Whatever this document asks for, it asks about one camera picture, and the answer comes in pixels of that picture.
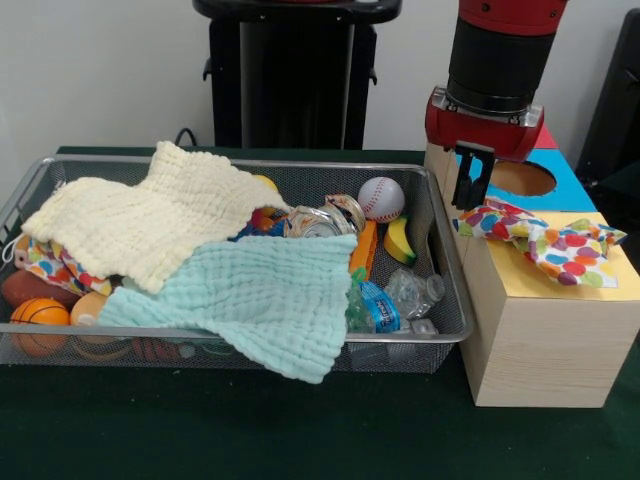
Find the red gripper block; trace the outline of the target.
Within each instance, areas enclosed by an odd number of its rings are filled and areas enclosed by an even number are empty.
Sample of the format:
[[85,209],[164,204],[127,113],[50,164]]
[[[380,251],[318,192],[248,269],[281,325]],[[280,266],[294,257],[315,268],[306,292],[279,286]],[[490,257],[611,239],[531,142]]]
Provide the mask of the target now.
[[460,164],[456,178],[452,205],[469,208],[482,205],[490,184],[495,156],[512,162],[525,161],[534,149],[544,125],[544,108],[530,105],[524,112],[495,116],[467,110],[451,101],[444,87],[435,87],[426,109],[425,129],[430,144],[453,149],[459,143],[479,145],[493,152],[477,152],[481,161],[480,175],[472,181],[471,151],[457,151]]

